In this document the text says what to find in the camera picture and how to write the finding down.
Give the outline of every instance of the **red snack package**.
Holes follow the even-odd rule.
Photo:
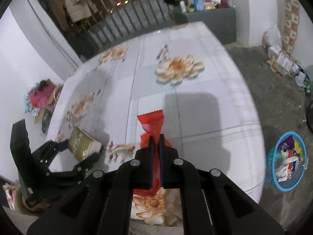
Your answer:
[[[146,133],[140,136],[141,144],[140,148],[145,148],[149,144],[150,135],[154,139],[154,149],[158,149],[159,138],[161,134],[161,129],[163,126],[164,115],[163,110],[153,111],[147,114],[137,116],[139,122],[142,125],[142,128]],[[170,142],[165,140],[165,145],[171,147]],[[153,185],[149,190],[135,189],[134,194],[140,196],[154,196],[158,190],[161,188],[161,175],[160,175],[160,160],[159,152],[154,151],[153,156]]]

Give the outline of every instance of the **yellow wrapper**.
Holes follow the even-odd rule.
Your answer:
[[[92,153],[98,153],[101,147],[101,143],[96,141],[84,130],[74,127],[68,141],[68,149],[72,152],[78,162],[85,160],[85,158]]]

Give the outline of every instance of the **white plastic bag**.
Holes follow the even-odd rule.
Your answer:
[[[281,39],[281,33],[279,32],[279,29],[277,25],[274,25],[273,27],[267,29],[264,32],[263,38],[262,38],[262,45],[264,48],[269,47],[276,47],[281,51],[282,49],[282,39]]]

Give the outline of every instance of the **white bottle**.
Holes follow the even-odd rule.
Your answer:
[[[187,11],[186,5],[184,1],[180,1],[180,8],[182,9],[182,13],[185,13]]]

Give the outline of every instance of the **blue plastic jug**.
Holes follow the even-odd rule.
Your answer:
[[[193,0],[193,6],[195,7],[195,11],[204,11],[203,0]]]

